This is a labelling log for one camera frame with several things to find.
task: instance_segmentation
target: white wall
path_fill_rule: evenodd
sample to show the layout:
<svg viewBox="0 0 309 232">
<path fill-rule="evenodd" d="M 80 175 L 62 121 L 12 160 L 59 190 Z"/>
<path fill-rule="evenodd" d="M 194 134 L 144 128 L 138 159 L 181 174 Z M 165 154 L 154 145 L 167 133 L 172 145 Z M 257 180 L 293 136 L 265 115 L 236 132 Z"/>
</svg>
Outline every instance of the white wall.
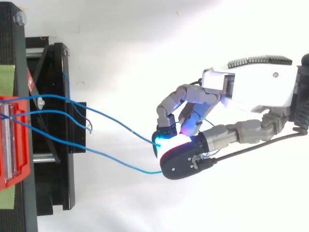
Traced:
<svg viewBox="0 0 309 232">
<path fill-rule="evenodd" d="M 285 55 L 296 65 L 309 52 L 305 0 L 14 2 L 28 16 L 27 36 L 49 35 L 70 48 L 72 98 L 148 138 L 156 106 L 180 84 L 200 78 L 204 68 L 259 54 Z M 94 124 L 89 147 L 159 170 L 151 145 L 101 116 L 87 116 Z M 260 117 L 218 106 L 209 120 Z M 242 148 L 232 145 L 220 154 Z M 179 181 L 76 154 L 76 205 L 39 217 L 39 231 L 307 232 L 307 150 L 308 137 L 291 139 Z"/>
</svg>

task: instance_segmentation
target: black heat sink fins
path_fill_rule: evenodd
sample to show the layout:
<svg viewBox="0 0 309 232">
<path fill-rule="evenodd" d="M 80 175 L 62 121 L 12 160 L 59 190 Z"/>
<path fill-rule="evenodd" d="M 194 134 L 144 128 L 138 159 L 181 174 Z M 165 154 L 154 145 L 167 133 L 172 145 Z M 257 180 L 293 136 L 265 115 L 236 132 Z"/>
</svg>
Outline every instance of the black heat sink fins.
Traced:
<svg viewBox="0 0 309 232">
<path fill-rule="evenodd" d="M 243 59 L 232 60 L 228 63 L 228 68 L 232 69 L 235 67 L 247 65 L 247 64 L 281 64 L 281 65 L 292 65 L 292 60 L 284 56 L 256 56 L 248 57 Z"/>
</svg>

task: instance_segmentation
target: bolt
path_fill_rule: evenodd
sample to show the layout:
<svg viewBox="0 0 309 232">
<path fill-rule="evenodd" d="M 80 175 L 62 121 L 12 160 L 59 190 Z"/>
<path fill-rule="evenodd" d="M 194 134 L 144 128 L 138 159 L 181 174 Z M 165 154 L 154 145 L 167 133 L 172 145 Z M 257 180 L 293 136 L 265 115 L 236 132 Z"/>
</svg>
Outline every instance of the bolt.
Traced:
<svg viewBox="0 0 309 232">
<path fill-rule="evenodd" d="M 38 109 L 39 110 L 43 109 L 43 106 L 45 105 L 44 100 L 42 98 L 38 98 L 37 103 L 38 103 Z"/>
<path fill-rule="evenodd" d="M 24 26 L 27 23 L 27 17 L 25 12 L 18 11 L 14 17 L 14 22 L 20 26 Z"/>
<path fill-rule="evenodd" d="M 63 53 L 66 57 L 70 56 L 70 50 L 67 47 L 63 50 Z"/>
</svg>

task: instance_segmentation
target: blue light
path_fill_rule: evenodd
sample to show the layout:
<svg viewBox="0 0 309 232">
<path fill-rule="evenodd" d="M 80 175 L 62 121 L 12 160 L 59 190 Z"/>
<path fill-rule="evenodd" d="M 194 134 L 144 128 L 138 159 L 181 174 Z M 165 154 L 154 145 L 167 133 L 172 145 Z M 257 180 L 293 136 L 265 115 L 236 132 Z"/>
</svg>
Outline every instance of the blue light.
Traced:
<svg viewBox="0 0 309 232">
<path fill-rule="evenodd" d="M 185 136 L 184 134 L 179 134 L 175 137 L 172 137 L 170 139 L 164 139 L 157 137 L 154 142 L 156 144 L 161 145 L 160 147 L 156 147 L 157 151 L 157 158 L 160 161 L 161 157 L 169 150 L 171 150 L 174 147 L 177 147 L 182 144 L 186 144 L 188 142 L 191 142 L 191 138 Z"/>
</svg>

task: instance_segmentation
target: robotic hand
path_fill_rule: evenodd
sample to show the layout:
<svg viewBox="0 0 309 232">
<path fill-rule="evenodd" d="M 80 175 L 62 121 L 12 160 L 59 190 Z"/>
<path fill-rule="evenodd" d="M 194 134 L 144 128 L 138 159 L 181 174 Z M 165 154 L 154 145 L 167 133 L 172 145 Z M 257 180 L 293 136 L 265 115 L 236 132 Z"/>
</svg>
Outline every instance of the robotic hand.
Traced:
<svg viewBox="0 0 309 232">
<path fill-rule="evenodd" d="M 177 134 L 172 114 L 187 101 L 178 120 Z M 219 102 L 261 113 L 262 121 L 247 120 L 233 125 L 218 125 L 199 132 L 209 112 Z M 309 54 L 301 66 L 283 56 L 259 56 L 233 60 L 226 66 L 210 68 L 199 81 L 179 86 L 157 107 L 157 130 L 152 140 L 163 175 L 169 179 L 184 178 L 207 169 L 218 161 L 265 145 L 307 134 L 309 125 Z M 297 133 L 271 140 L 287 121 L 294 122 Z M 208 152 L 222 149 L 229 143 L 265 143 L 219 158 Z"/>
</svg>

